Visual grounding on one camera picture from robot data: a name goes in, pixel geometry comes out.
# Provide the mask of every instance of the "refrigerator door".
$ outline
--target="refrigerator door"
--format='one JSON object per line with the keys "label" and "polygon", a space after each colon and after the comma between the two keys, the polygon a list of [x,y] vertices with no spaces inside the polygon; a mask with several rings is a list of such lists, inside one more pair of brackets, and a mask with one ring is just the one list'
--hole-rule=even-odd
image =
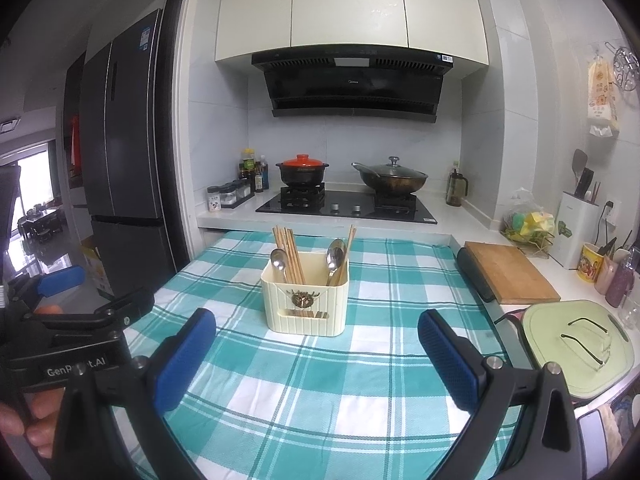
{"label": "refrigerator door", "polygon": [[114,295],[144,286],[155,292],[174,274],[164,226],[92,221],[94,240]]}
{"label": "refrigerator door", "polygon": [[113,215],[161,218],[154,141],[154,75],[160,9],[111,47],[106,88],[106,152]]}
{"label": "refrigerator door", "polygon": [[86,204],[91,215],[113,215],[104,139],[104,89],[111,43],[82,70],[80,87],[80,153]]}

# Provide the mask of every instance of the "hand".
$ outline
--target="hand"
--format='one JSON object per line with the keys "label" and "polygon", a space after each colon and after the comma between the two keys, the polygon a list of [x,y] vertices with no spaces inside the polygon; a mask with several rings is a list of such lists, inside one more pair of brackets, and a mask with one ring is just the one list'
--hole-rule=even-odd
{"label": "hand", "polygon": [[[36,310],[37,314],[62,314],[57,305],[43,306]],[[53,436],[60,412],[64,388],[39,392],[33,396],[31,413],[38,419],[27,430],[27,439],[38,449],[40,456],[51,458],[53,452]],[[25,433],[24,424],[17,413],[0,402],[0,431],[5,434],[20,436]]]}

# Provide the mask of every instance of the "plastic bag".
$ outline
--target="plastic bag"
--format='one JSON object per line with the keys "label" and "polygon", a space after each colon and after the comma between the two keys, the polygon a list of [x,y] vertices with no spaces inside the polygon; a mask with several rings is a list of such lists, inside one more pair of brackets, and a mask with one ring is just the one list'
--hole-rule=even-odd
{"label": "plastic bag", "polygon": [[521,187],[511,197],[513,205],[502,216],[505,236],[520,243],[536,243],[554,231],[554,216],[536,204],[533,193]]}
{"label": "plastic bag", "polygon": [[614,94],[613,68],[601,56],[589,66],[589,97],[587,119],[590,134],[596,137],[611,137],[618,130],[616,97]]}

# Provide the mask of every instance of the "pot handle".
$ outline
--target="pot handle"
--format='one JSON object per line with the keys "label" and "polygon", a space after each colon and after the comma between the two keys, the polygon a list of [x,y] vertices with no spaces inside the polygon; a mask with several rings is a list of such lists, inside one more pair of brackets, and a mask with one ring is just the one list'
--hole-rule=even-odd
{"label": "pot handle", "polygon": [[365,166],[364,164],[360,164],[359,162],[352,162],[351,165],[361,173],[369,173],[380,177],[375,171],[373,171],[369,166]]}

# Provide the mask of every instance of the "black range hood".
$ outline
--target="black range hood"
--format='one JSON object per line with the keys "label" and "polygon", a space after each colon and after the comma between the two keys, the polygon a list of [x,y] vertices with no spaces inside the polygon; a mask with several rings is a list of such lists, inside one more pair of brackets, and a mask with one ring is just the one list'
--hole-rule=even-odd
{"label": "black range hood", "polygon": [[434,123],[453,58],[400,46],[326,44],[256,52],[273,115],[348,115]]}

